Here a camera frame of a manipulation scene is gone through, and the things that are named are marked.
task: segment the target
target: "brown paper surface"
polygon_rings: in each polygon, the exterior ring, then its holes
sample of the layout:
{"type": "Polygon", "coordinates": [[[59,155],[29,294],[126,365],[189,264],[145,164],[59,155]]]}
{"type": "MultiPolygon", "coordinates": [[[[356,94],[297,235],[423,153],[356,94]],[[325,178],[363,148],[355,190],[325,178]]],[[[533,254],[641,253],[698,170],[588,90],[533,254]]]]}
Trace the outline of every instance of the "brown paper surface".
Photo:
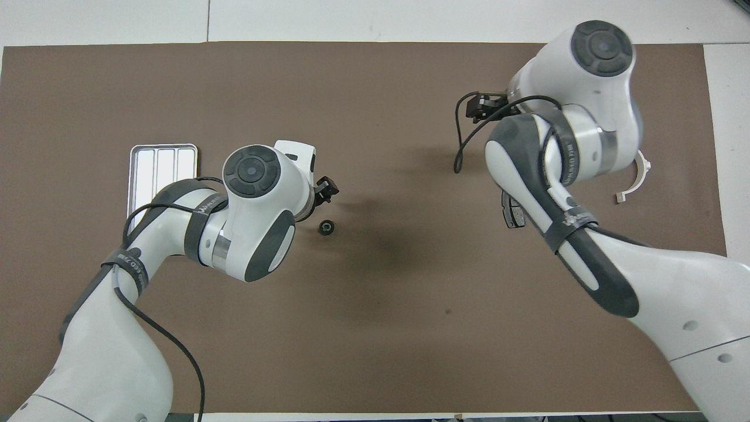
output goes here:
{"type": "MultiPolygon", "coordinates": [[[[195,143],[199,172],[217,176],[234,149],[276,139],[313,144],[316,175],[341,189],[298,225],[283,265],[245,284],[172,257],[137,303],[195,355],[206,411],[695,409],[648,338],[600,309],[533,228],[505,228],[482,157],[490,128],[452,173],[455,101],[504,89],[540,47],[6,48],[0,413],[52,368],[64,315],[119,244],[133,145],[195,143]]],[[[637,48],[653,169],[621,205],[635,166],[571,190],[605,228],[723,255],[703,50],[637,48]]],[[[189,363],[147,331],[172,370],[172,410],[196,411],[189,363]]]]}

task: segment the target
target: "small black object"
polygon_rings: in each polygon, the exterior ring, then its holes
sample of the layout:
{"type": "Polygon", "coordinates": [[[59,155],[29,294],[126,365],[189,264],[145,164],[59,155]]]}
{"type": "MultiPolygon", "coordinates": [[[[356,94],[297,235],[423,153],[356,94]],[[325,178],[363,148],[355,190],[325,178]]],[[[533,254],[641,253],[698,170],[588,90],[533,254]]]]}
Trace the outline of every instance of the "small black object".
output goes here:
{"type": "Polygon", "coordinates": [[[338,187],[328,176],[323,176],[315,185],[315,206],[324,202],[331,203],[331,197],[339,192],[338,187]]]}
{"type": "Polygon", "coordinates": [[[331,220],[323,220],[320,222],[320,225],[318,225],[318,233],[322,234],[323,236],[328,236],[329,234],[333,233],[333,230],[336,228],[336,224],[332,222],[331,220]]]}
{"type": "Polygon", "coordinates": [[[497,99],[492,100],[491,94],[479,93],[474,95],[466,103],[466,117],[473,120],[474,123],[485,120],[508,103],[507,95],[500,95],[497,99]]]}

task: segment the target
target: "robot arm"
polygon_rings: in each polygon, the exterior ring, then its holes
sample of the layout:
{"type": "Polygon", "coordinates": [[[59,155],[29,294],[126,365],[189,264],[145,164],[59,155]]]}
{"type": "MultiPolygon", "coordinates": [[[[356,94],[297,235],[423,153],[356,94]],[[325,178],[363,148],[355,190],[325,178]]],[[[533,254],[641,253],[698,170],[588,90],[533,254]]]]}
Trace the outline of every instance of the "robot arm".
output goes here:
{"type": "Polygon", "coordinates": [[[154,203],[192,212],[146,213],[73,306],[55,366],[10,420],[164,420],[172,404],[170,371],[115,288],[134,303],[170,255],[246,282],[275,270],[295,222],[338,192],[327,178],[314,186],[314,157],[312,146],[285,140],[274,148],[246,146],[224,163],[226,196],[193,179],[160,191],[154,203]]]}
{"type": "Polygon", "coordinates": [[[495,183],[602,308],[636,324],[711,421],[750,420],[750,267],[654,249],[601,229],[567,185],[627,166],[641,141],[630,99],[630,41],[601,21],[551,41],[512,79],[508,99],[546,95],[503,118],[485,146],[495,183]]]}

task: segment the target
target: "black cable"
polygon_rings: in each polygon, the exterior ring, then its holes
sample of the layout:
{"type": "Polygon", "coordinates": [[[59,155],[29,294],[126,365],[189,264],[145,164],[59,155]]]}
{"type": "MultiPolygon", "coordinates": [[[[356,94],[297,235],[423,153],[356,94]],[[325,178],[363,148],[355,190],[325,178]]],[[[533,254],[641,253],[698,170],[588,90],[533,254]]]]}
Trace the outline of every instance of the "black cable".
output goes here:
{"type": "Polygon", "coordinates": [[[138,215],[138,213],[142,212],[144,209],[151,209],[151,208],[174,208],[174,209],[180,209],[181,211],[186,211],[188,213],[192,213],[194,209],[189,208],[187,206],[177,205],[176,203],[147,203],[144,206],[139,206],[136,208],[130,215],[125,219],[125,226],[122,228],[122,243],[124,245],[128,244],[128,228],[131,226],[131,222],[133,222],[133,219],[138,215]]]}
{"type": "MultiPolygon", "coordinates": [[[[663,420],[664,422],[688,422],[687,420],[667,419],[666,417],[659,416],[656,413],[652,413],[651,416],[655,417],[656,419],[663,420]]],[[[695,422],[708,422],[708,421],[707,420],[696,420],[695,422]]]]}
{"type": "MultiPolygon", "coordinates": [[[[458,173],[461,172],[461,168],[464,165],[464,163],[463,163],[464,162],[464,157],[463,157],[464,156],[464,148],[469,143],[469,141],[471,140],[471,138],[473,138],[474,135],[477,134],[477,132],[479,132],[480,130],[482,130],[482,128],[485,127],[489,122],[494,121],[495,118],[497,118],[498,116],[501,116],[501,115],[506,114],[507,112],[509,112],[510,109],[512,109],[513,107],[515,107],[515,106],[517,106],[517,105],[519,105],[521,103],[524,103],[526,101],[531,101],[531,100],[548,101],[548,102],[551,102],[552,104],[554,104],[554,106],[558,110],[561,110],[563,108],[563,106],[560,104],[560,102],[558,102],[558,100],[556,100],[556,99],[554,99],[552,97],[548,97],[546,95],[529,95],[528,97],[519,98],[516,101],[508,103],[508,104],[502,106],[496,112],[494,112],[491,115],[489,115],[489,117],[486,118],[482,123],[479,123],[479,125],[469,134],[469,136],[466,137],[466,140],[464,140],[463,142],[461,141],[461,131],[459,130],[459,132],[458,132],[458,152],[456,152],[456,158],[453,161],[453,173],[458,174],[458,173]]],[[[456,111],[456,122],[458,122],[458,109],[456,111]]]]}
{"type": "Polygon", "coordinates": [[[196,375],[198,375],[198,384],[200,385],[200,408],[198,409],[198,422],[201,422],[203,419],[203,405],[206,403],[206,386],[203,384],[203,374],[200,372],[200,366],[198,366],[198,363],[195,361],[195,358],[190,353],[188,348],[185,347],[182,343],[180,343],[179,340],[177,340],[177,337],[174,337],[169,331],[164,329],[162,326],[156,323],[156,321],[149,318],[148,315],[144,314],[143,311],[138,309],[134,304],[132,304],[122,293],[119,287],[115,287],[115,294],[117,295],[117,298],[120,299],[120,302],[122,302],[123,305],[125,305],[132,313],[138,316],[138,318],[141,318],[144,320],[145,323],[152,326],[156,331],[161,333],[163,336],[168,338],[172,343],[174,343],[181,351],[184,353],[184,355],[188,358],[190,363],[193,365],[193,369],[195,369],[196,375]]]}
{"type": "Polygon", "coordinates": [[[463,103],[465,99],[467,99],[468,97],[473,97],[474,95],[479,95],[479,94],[481,94],[479,91],[469,92],[468,94],[461,97],[456,103],[455,117],[456,117],[456,132],[458,132],[458,146],[461,146],[461,124],[458,122],[458,110],[461,108],[461,103],[463,103]]]}
{"type": "Polygon", "coordinates": [[[222,185],[224,184],[224,181],[222,179],[219,179],[218,177],[213,177],[213,176],[196,177],[195,180],[199,182],[202,182],[203,180],[210,180],[211,182],[221,183],[222,185]]]}

